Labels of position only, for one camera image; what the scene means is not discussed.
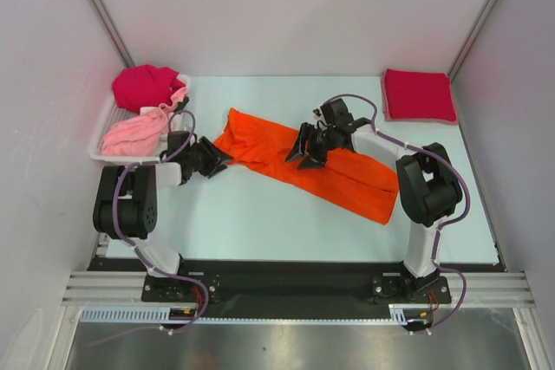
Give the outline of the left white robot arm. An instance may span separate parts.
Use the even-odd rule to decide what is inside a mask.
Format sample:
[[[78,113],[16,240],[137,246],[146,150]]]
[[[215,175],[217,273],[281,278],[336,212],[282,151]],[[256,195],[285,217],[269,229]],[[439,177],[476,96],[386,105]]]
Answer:
[[[171,299],[186,298],[192,280],[179,271],[180,254],[156,230],[158,191],[184,185],[195,173],[210,179],[231,161],[204,136],[169,133],[161,159],[102,169],[92,214],[95,230],[125,243],[150,276],[163,278],[160,287]]]

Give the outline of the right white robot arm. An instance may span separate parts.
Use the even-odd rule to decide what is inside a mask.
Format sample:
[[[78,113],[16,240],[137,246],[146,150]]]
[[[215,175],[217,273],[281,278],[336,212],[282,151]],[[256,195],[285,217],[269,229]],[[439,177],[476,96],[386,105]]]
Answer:
[[[401,206],[410,220],[400,291],[407,300],[419,302],[439,280],[444,228],[468,214],[454,214],[459,203],[471,204],[467,184],[443,145],[418,147],[399,140],[382,131],[375,117],[355,118],[344,99],[339,94],[315,110],[315,123],[300,126],[285,160],[298,162],[301,170],[323,168],[329,152],[346,149],[377,159],[395,171]]]

